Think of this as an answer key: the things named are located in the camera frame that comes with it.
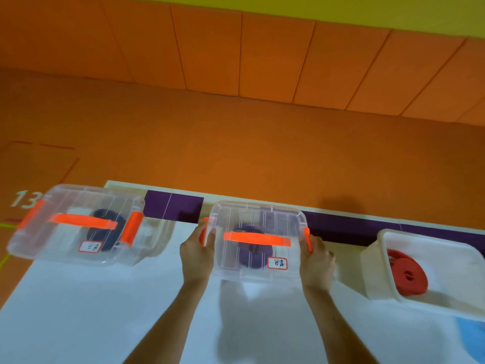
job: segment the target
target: plastic container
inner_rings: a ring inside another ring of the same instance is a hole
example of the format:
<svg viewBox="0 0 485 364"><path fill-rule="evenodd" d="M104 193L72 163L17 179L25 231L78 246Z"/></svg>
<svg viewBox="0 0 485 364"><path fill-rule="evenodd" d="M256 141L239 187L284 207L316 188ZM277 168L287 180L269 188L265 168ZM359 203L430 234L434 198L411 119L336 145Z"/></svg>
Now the plastic container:
<svg viewBox="0 0 485 364"><path fill-rule="evenodd" d="M413 258L426 273L421 295L398 293L387 250ZM422 235L381 230L362 251L362 274L371 300L392 300L412 308L485 321L485 260L474 247Z"/></svg>
<svg viewBox="0 0 485 364"><path fill-rule="evenodd" d="M301 285L299 238L309 234L294 208L222 201L210 211L216 229L213 274L223 280Z"/></svg>
<svg viewBox="0 0 485 364"><path fill-rule="evenodd" d="M144 200L137 194L57 185L18 226L8 251L27 259L134 265L153 247L143 231L148 227L143 208Z"/></svg>

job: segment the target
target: white label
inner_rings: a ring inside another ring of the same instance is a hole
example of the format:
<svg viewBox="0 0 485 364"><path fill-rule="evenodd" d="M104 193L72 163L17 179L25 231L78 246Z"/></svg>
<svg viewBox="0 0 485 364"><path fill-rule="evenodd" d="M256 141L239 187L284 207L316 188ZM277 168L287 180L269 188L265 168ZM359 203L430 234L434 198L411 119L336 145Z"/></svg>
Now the white label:
<svg viewBox="0 0 485 364"><path fill-rule="evenodd" d="M286 258L269 257L268 268L270 269L288 269L288 260Z"/></svg>
<svg viewBox="0 0 485 364"><path fill-rule="evenodd" d="M102 241L83 241L79 247L82 253L98 253L101 250Z"/></svg>

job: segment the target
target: white table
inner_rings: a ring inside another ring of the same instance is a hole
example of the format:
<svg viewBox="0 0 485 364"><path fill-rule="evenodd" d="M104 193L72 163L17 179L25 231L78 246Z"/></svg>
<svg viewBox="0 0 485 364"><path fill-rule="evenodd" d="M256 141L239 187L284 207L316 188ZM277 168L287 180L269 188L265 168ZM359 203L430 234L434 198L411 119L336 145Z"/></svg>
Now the white table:
<svg viewBox="0 0 485 364"><path fill-rule="evenodd" d="M177 222L164 251L131 268L33 263L0 312L0 361L122 363L178 293L179 245L193 228ZM454 318L368 300L360 294L361 248L328 246L343 282L332 296L381 363L475 363ZM300 289L210 280L181 363L298 362L326 362Z"/></svg>

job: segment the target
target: orange padded wall panel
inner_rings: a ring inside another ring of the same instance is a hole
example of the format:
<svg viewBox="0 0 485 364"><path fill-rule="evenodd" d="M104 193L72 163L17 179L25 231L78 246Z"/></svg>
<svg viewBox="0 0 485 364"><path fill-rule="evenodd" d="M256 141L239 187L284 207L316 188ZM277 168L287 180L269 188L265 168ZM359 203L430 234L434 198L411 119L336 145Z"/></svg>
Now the orange padded wall panel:
<svg viewBox="0 0 485 364"><path fill-rule="evenodd" d="M0 44L20 69L132 81L99 0L0 0Z"/></svg>
<svg viewBox="0 0 485 364"><path fill-rule="evenodd" d="M458 122L485 126L485 98L460 117Z"/></svg>
<svg viewBox="0 0 485 364"><path fill-rule="evenodd" d="M348 109L383 115L401 114L463 40L391 31Z"/></svg>
<svg viewBox="0 0 485 364"><path fill-rule="evenodd" d="M242 14L239 95L291 103L315 22Z"/></svg>
<svg viewBox="0 0 485 364"><path fill-rule="evenodd" d="M485 96L485 41L470 39L403 116L457 121Z"/></svg>
<svg viewBox="0 0 485 364"><path fill-rule="evenodd" d="M388 33L317 22L294 103L345 109Z"/></svg>
<svg viewBox="0 0 485 364"><path fill-rule="evenodd" d="M239 94L241 13L171 5L187 89Z"/></svg>
<svg viewBox="0 0 485 364"><path fill-rule="evenodd" d="M139 0L101 3L135 82L185 89L170 6Z"/></svg>

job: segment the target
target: yellow line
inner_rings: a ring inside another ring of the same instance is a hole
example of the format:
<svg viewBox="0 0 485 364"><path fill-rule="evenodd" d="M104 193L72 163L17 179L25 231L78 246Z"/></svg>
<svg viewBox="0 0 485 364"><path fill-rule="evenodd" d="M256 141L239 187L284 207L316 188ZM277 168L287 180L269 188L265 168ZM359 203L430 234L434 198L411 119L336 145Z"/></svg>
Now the yellow line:
<svg viewBox="0 0 485 364"><path fill-rule="evenodd" d="M5 262L7 262L7 259L9 259L10 254L7 254L5 257L3 257L2 261L0 262L0 269L2 269L3 265Z"/></svg>
<svg viewBox="0 0 485 364"><path fill-rule="evenodd" d="M15 229L17 225L9 225L8 223L0 223L0 227L5 227L7 229Z"/></svg>

